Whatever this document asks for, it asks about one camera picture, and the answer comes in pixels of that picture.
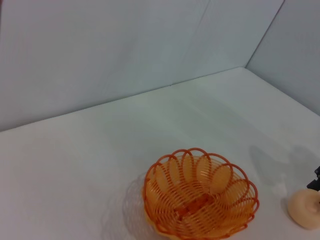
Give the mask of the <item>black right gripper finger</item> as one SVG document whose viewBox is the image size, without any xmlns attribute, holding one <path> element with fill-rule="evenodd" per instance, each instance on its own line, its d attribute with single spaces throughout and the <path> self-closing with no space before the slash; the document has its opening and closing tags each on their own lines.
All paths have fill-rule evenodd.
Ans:
<svg viewBox="0 0 320 240">
<path fill-rule="evenodd" d="M 317 192 L 320 191 L 320 166 L 314 171 L 316 179 L 311 181 L 306 187 Z"/>
</svg>

